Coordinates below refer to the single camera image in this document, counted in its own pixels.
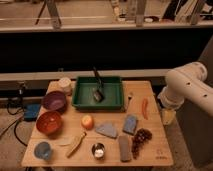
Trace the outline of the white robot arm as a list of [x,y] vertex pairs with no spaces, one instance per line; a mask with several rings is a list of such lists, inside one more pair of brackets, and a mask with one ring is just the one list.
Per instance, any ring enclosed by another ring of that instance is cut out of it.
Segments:
[[172,123],[176,111],[189,100],[213,116],[213,88],[204,83],[207,69],[201,62],[192,62],[173,68],[165,75],[166,86],[157,98],[162,104],[164,125]]

